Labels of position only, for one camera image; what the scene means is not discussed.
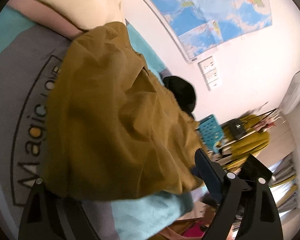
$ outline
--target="white air conditioner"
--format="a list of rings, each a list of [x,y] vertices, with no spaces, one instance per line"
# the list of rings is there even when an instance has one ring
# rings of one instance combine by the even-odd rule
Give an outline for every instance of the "white air conditioner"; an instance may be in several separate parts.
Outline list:
[[[291,81],[286,95],[279,108],[283,114],[290,113],[300,102],[300,71],[296,73]]]

